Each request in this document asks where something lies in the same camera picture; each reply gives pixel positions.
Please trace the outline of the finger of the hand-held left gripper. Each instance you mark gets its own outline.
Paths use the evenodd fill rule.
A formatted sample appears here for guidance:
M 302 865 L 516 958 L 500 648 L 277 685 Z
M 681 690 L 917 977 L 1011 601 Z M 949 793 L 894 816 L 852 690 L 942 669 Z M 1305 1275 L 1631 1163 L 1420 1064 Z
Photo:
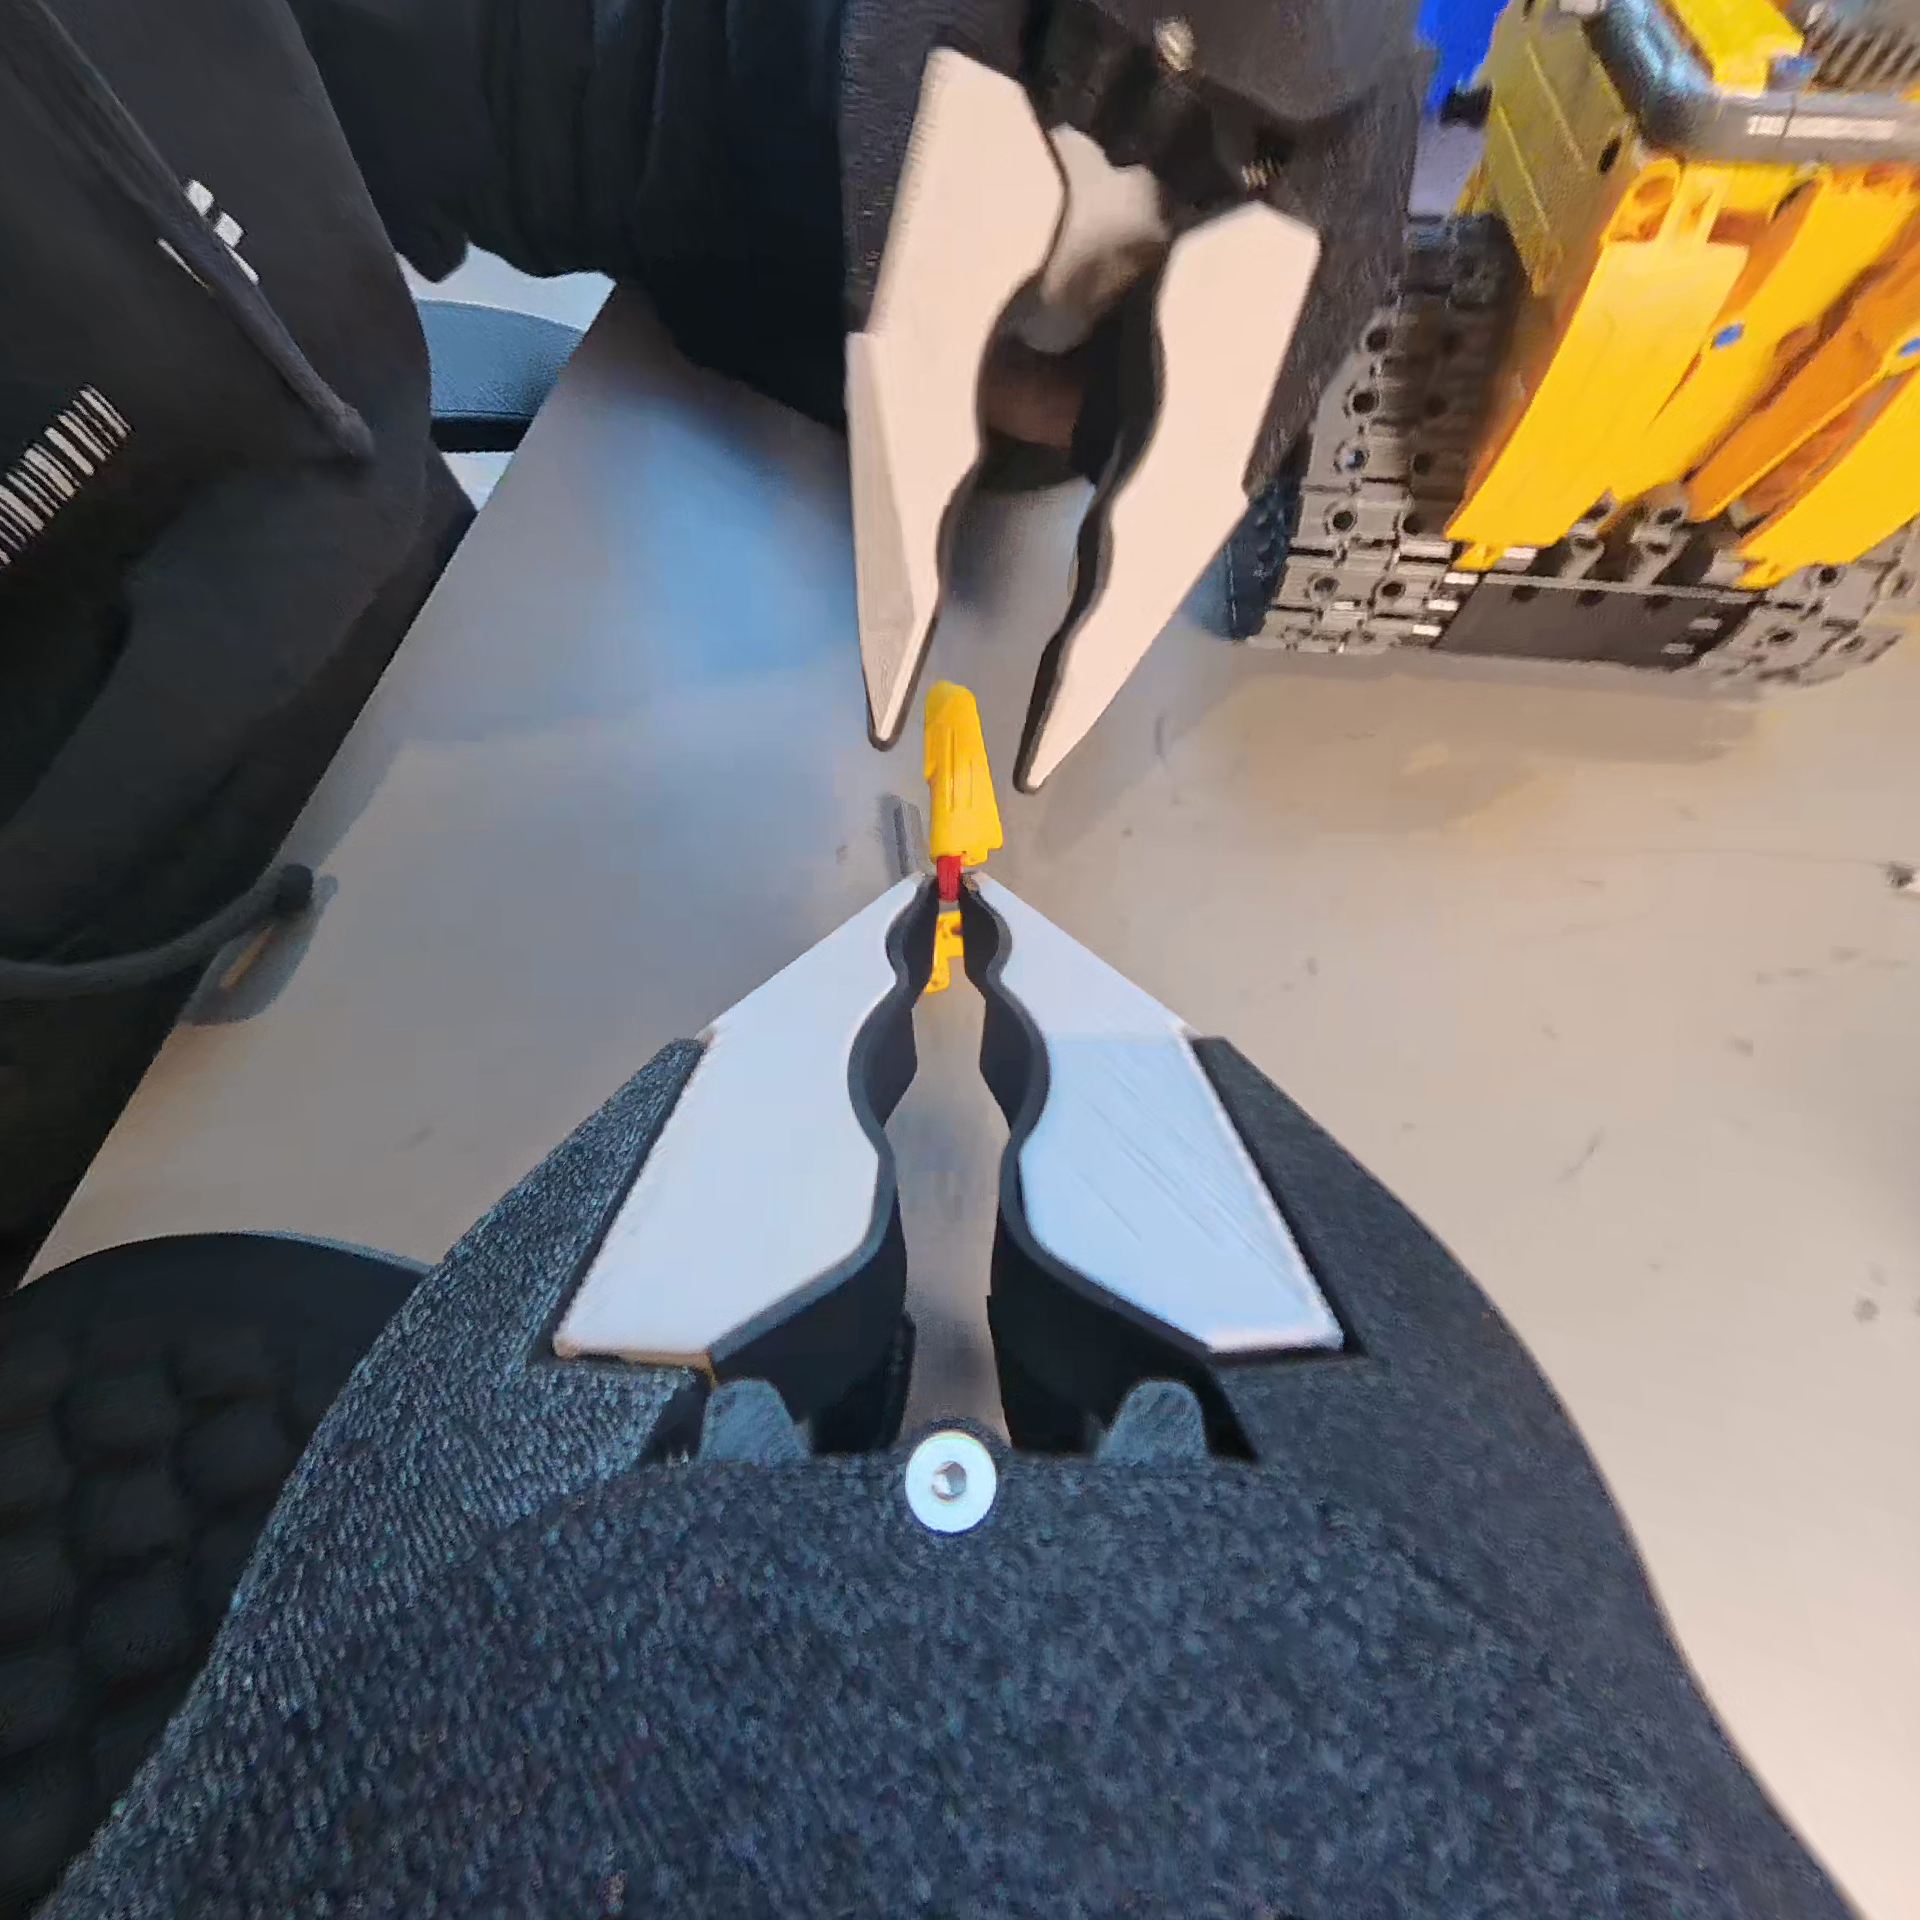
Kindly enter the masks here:
M 1239 524 L 1318 257 L 1315 229 L 1250 201 L 1185 232 L 1148 292 L 1126 299 L 1119 433 L 1026 712 L 1014 761 L 1026 796 L 1113 705 Z
M 1050 262 L 1066 200 L 1022 82 L 932 51 L 869 318 L 849 337 L 858 651 L 879 749 L 905 728 L 943 601 L 949 516 L 986 452 L 990 348 Z

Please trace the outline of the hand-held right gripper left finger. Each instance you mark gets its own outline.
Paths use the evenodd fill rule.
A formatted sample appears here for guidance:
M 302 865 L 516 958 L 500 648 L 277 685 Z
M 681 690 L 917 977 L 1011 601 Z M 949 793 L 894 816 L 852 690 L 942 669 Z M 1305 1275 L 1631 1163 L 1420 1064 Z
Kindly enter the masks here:
M 559 1312 L 563 1361 L 879 1370 L 905 1310 L 885 1122 L 929 968 L 931 880 L 900 880 L 707 1026 Z

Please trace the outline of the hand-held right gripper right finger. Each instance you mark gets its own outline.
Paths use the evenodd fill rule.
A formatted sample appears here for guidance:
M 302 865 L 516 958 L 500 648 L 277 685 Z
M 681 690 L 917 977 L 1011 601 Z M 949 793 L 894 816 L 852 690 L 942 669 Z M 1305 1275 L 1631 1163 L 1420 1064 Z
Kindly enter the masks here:
M 1203 1361 L 1342 1350 L 1189 1021 L 995 877 L 967 889 L 967 972 L 1017 1248 Z

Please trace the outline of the yellow tracked brick vehicle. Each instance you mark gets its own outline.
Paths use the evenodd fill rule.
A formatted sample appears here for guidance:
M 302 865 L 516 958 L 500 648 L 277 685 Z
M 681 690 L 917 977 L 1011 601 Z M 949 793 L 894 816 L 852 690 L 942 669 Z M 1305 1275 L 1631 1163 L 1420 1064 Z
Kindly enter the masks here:
M 1916 5 L 1503 5 L 1222 630 L 1809 685 L 1916 630 Z

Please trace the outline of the yellow brick piece grey axle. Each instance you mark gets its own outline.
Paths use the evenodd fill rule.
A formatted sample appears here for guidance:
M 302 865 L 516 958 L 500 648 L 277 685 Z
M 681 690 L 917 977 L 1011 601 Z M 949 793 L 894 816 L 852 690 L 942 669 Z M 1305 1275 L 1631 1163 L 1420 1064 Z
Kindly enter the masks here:
M 1001 849 L 1001 812 L 975 696 L 953 682 L 932 684 L 922 739 L 932 876 L 938 856 L 958 853 L 967 877 Z M 947 993 L 953 965 L 965 958 L 961 898 L 953 909 L 942 909 L 939 900 L 926 994 Z

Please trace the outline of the grey desk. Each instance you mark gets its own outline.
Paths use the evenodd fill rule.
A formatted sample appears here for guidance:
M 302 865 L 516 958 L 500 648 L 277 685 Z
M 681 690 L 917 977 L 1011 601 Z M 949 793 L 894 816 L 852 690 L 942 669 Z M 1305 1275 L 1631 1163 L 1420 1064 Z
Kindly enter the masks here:
M 1231 1041 L 1453 1250 L 1613 1484 L 1750 1766 L 1916 1916 L 1916 653 L 1759 705 L 1278 657 L 1190 618 L 1011 789 L 1084 492 L 967 520 L 1020 898 Z M 895 877 L 838 437 L 614 296 L 31 1275 L 298 1232 L 437 1260 Z

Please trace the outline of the blue plastic bin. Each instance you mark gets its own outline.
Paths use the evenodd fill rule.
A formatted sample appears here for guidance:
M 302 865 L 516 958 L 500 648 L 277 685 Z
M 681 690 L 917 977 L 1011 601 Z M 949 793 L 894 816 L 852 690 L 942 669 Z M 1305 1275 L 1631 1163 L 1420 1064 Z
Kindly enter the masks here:
M 1471 122 L 1483 96 L 1483 65 L 1507 3 L 1422 3 L 1420 40 L 1430 53 L 1425 116 L 1447 125 Z

